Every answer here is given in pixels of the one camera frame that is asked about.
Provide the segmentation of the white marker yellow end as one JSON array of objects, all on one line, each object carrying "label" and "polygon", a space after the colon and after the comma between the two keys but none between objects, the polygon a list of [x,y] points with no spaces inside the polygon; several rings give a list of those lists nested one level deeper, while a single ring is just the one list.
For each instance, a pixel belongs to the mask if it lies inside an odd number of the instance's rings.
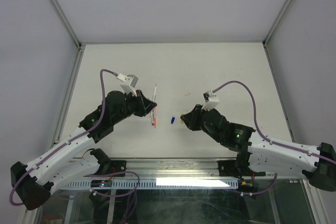
[{"label": "white marker yellow end", "polygon": [[[157,88],[157,85],[155,84],[154,86],[154,90],[153,90],[153,97],[152,97],[152,101],[155,102],[155,99],[156,99],[156,88]],[[152,119],[153,118],[153,114],[154,114],[154,109],[153,108],[150,112],[150,118]]]}]

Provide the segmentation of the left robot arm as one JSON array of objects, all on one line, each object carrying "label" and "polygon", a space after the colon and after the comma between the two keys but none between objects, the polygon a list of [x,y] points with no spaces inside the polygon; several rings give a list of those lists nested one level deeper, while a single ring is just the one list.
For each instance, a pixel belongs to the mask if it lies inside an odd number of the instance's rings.
[{"label": "left robot arm", "polygon": [[67,138],[38,158],[11,168],[12,195],[21,199],[20,206],[35,210],[67,183],[87,175],[106,175],[110,158],[101,149],[71,163],[81,151],[95,145],[113,132],[114,126],[130,116],[147,116],[157,103],[146,98],[141,90],[135,93],[111,91],[96,110],[87,115]]}]

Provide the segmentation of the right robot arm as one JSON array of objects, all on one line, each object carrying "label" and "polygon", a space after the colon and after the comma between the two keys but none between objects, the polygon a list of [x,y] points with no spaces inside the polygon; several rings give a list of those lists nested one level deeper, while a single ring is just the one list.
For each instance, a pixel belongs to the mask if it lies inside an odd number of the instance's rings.
[{"label": "right robot arm", "polygon": [[335,150],[332,145],[305,145],[262,135],[254,128],[229,122],[216,109],[200,104],[181,115],[191,131],[203,131],[221,146],[237,153],[240,176],[273,173],[305,179],[324,191],[335,191]]}]

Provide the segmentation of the white pen purple end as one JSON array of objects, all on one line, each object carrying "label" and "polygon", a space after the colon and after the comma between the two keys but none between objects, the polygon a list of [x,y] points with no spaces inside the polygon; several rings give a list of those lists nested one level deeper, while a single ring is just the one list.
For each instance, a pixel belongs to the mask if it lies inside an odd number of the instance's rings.
[{"label": "white pen purple end", "polygon": [[150,112],[150,118],[151,118],[151,125],[154,125],[154,116],[153,116],[153,110]]}]

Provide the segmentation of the orange highlighter pen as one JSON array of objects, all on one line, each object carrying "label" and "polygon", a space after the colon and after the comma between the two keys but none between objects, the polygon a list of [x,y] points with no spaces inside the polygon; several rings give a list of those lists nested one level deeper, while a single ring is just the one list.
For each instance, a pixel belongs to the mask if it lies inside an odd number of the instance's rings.
[{"label": "orange highlighter pen", "polygon": [[152,125],[154,126],[154,128],[156,128],[157,122],[156,122],[156,108],[153,109],[153,113],[152,113]]}]

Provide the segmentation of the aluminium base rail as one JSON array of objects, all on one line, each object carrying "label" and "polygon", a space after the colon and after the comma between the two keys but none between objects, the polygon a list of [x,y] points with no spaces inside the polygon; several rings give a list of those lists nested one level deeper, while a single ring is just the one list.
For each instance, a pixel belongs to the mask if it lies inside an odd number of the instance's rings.
[{"label": "aluminium base rail", "polygon": [[66,184],[84,176],[110,176],[111,173],[125,172],[130,169],[135,172],[145,171],[147,175],[195,175],[197,170],[211,172],[224,177],[265,176],[266,174],[280,174],[290,177],[306,179],[317,169],[317,159],[312,156],[294,156],[290,158],[266,157],[265,155],[251,156],[248,161],[235,159],[221,160],[132,160],[110,159],[106,155],[91,152],[83,158],[75,158],[72,162],[62,165],[53,172],[50,182]]}]

